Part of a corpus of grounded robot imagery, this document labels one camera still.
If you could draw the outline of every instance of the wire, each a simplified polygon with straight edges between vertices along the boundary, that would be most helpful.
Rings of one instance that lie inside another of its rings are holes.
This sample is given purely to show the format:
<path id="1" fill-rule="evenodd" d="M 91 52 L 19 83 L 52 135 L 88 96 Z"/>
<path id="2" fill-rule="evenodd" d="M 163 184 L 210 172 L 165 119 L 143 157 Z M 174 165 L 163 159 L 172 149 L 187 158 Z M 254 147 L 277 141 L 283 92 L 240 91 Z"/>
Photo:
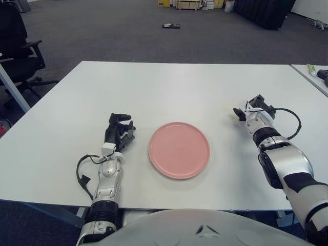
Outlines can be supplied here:
<path id="1" fill-rule="evenodd" d="M 292 232 L 292 228 L 293 228 L 294 222 L 295 222 L 295 213 L 293 213 L 292 224 L 291 224 L 291 227 L 289 228 L 289 232 L 288 232 L 289 234 Z"/>
<path id="2" fill-rule="evenodd" d="M 94 159 L 93 159 L 93 157 L 100 158 L 99 155 L 85 155 L 85 156 L 83 156 L 83 157 L 78 161 L 77 166 L 76 166 L 76 178 L 77 178 L 77 182 L 78 182 L 79 185 L 82 187 L 82 189 L 83 189 L 83 190 L 84 190 L 84 191 L 90 196 L 91 200 L 93 199 L 93 195 L 91 195 L 90 191 L 88 190 L 86 183 L 83 183 L 83 182 L 82 182 L 82 179 L 80 178 L 80 176 L 79 176 L 79 174 L 78 174 L 78 169 L 79 169 L 80 164 L 82 163 L 82 161 L 84 161 L 84 160 L 87 159 L 87 158 L 90 158 L 91 161 L 92 161 L 93 163 L 97 164 L 97 165 L 98 165 L 98 164 L 102 164 L 102 163 L 104 163 L 105 161 L 107 161 L 107 159 L 104 159 L 103 161 L 95 162 Z"/>
<path id="3" fill-rule="evenodd" d="M 249 110 L 249 112 L 261 112 L 261 111 L 267 111 L 268 113 L 269 112 L 272 112 L 272 111 L 277 111 L 277 110 L 282 110 L 282 111 L 286 111 L 286 112 L 289 112 L 291 113 L 292 115 L 294 115 L 296 117 L 296 119 L 298 120 L 298 127 L 296 129 L 296 132 L 292 135 L 292 136 L 289 136 L 287 137 L 288 140 L 291 140 L 292 138 L 294 138 L 298 133 L 299 131 L 301 130 L 302 128 L 302 122 L 301 122 L 301 119 L 298 117 L 298 115 L 296 113 L 294 113 L 292 110 L 289 110 L 289 109 L 285 109 L 285 108 L 272 108 L 272 109 L 268 109 L 268 110 L 265 110 L 265 109 L 262 109 L 262 110 L 257 110 L 257 111 L 251 111 Z"/>

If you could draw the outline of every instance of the chair base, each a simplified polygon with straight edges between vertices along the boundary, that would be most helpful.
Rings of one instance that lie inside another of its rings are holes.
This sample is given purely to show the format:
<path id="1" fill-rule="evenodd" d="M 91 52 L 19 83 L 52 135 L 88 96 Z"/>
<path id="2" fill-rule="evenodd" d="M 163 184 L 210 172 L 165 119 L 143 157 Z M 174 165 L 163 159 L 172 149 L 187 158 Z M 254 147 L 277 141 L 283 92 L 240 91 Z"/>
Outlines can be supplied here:
<path id="1" fill-rule="evenodd" d="M 34 86 L 45 86 L 45 85 L 50 85 L 50 84 L 57 84 L 59 81 L 57 80 L 52 80 L 52 81 L 42 81 L 42 78 L 36 77 L 30 81 L 22 81 L 20 85 L 17 86 L 17 89 L 19 92 L 22 94 L 25 90 L 31 91 L 38 99 L 41 99 L 41 96 L 32 88 Z M 11 99 L 9 99 L 5 104 L 6 109 L 11 109 L 13 102 L 15 102 L 15 99 L 12 97 L 10 92 L 6 89 L 5 92 L 11 96 Z"/>

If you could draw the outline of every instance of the box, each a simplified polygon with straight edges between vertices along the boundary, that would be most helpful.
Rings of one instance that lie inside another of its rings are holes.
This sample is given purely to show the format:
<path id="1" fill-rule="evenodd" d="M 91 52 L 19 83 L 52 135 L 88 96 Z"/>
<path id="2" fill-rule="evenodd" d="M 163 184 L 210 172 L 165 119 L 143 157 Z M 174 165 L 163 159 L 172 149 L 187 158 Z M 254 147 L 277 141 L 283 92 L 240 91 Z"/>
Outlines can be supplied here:
<path id="1" fill-rule="evenodd" d="M 177 0 L 176 2 L 177 9 L 199 9 L 200 8 L 200 1 L 181 1 Z"/>
<path id="2" fill-rule="evenodd" d="M 157 6 L 170 7 L 170 0 L 157 0 Z"/>
<path id="3" fill-rule="evenodd" d="M 189 2 L 177 1 L 176 2 L 176 8 L 177 9 L 189 9 Z"/>
<path id="4" fill-rule="evenodd" d="M 189 8 L 190 9 L 199 9 L 200 7 L 200 2 L 189 2 Z"/>
<path id="5" fill-rule="evenodd" d="M 222 9 L 223 8 L 223 0 L 214 0 L 214 8 Z"/>

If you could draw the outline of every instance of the green object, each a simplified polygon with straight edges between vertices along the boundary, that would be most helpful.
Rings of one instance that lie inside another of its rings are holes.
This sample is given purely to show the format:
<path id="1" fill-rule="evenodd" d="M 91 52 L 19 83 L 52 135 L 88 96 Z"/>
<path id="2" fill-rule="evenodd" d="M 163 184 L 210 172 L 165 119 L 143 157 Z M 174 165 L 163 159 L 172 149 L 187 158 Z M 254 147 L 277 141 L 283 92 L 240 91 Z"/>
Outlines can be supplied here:
<path id="1" fill-rule="evenodd" d="M 309 69 L 309 73 L 311 76 L 315 77 L 317 75 L 316 69 L 313 65 L 307 64 L 307 68 Z"/>

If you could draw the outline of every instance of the chair armrest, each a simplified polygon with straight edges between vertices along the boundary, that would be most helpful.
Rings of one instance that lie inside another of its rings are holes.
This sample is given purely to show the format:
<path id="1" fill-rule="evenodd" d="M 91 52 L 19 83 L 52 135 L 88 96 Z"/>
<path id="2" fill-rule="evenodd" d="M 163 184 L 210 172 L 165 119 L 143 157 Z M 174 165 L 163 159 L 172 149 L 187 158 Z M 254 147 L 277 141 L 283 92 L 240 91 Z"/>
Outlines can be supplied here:
<path id="1" fill-rule="evenodd" d="M 42 40 L 38 40 L 38 41 L 34 41 L 34 42 L 28 42 L 27 44 L 21 46 L 21 48 L 22 49 L 31 48 L 31 47 L 37 46 L 41 42 L 42 42 Z"/>
<path id="2" fill-rule="evenodd" d="M 42 54 L 40 52 L 39 49 L 39 44 L 42 42 L 42 40 L 38 40 L 38 41 L 34 41 L 34 42 L 28 42 L 27 44 L 21 46 L 22 49 L 28 49 L 28 48 L 33 48 L 33 50 L 35 51 L 35 54 L 37 56 L 37 58 L 39 58 L 41 66 L 44 68 L 46 66 L 45 64 L 45 60 L 42 57 Z"/>

